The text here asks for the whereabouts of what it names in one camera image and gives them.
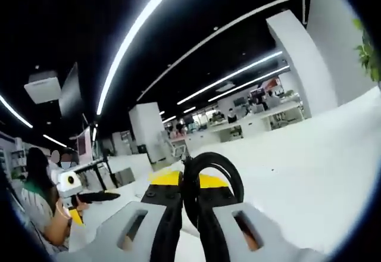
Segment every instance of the indoor office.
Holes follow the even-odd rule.
[[[381,42],[360,2],[18,1],[0,80],[6,243],[59,262],[377,249]]]

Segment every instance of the white counter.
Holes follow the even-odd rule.
[[[244,201],[273,219],[298,247],[331,253],[361,217],[381,159],[381,95],[376,88],[317,117],[257,137],[203,146],[237,167]],[[175,163],[170,169],[181,169]],[[203,173],[221,176],[206,169]],[[91,241],[96,228],[131,200],[140,200],[147,180],[118,189],[115,201],[84,211],[85,229],[73,224],[70,251]],[[183,229],[192,228],[183,216]],[[181,231],[175,261],[205,261],[198,238]]]

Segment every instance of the black ceiling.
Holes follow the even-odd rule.
[[[41,134],[61,142],[78,130],[60,120],[58,103],[35,105],[24,90],[28,76],[56,70],[63,84],[77,62],[86,103],[86,117],[99,120],[106,135],[129,128],[128,111],[139,95],[167,67],[197,43],[251,10],[275,0],[163,0],[136,35],[111,84],[101,118],[95,111],[112,60],[136,17],[149,0],[7,0],[2,43],[0,94],[31,124],[19,123],[0,108],[0,130],[26,141],[49,146]],[[307,11],[310,0],[307,0]],[[167,114],[188,106],[205,106],[215,89],[181,106],[176,102],[213,81],[274,51],[266,18],[291,9],[301,20],[301,0],[260,12],[219,34],[164,76],[140,102],[157,101]],[[277,61],[234,79],[235,84],[272,70]]]

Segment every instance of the hand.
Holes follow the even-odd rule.
[[[89,205],[85,202],[81,202],[78,198],[78,196],[76,196],[76,199],[77,199],[77,211],[83,211],[83,210],[87,210],[89,208]]]

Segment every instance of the woman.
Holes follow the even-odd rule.
[[[52,245],[61,246],[69,233],[71,218],[64,211],[57,189],[49,178],[48,166],[48,159],[39,148],[29,149],[26,161],[28,175],[21,197],[28,215],[43,237]],[[78,198],[77,201],[78,210],[88,208]]]

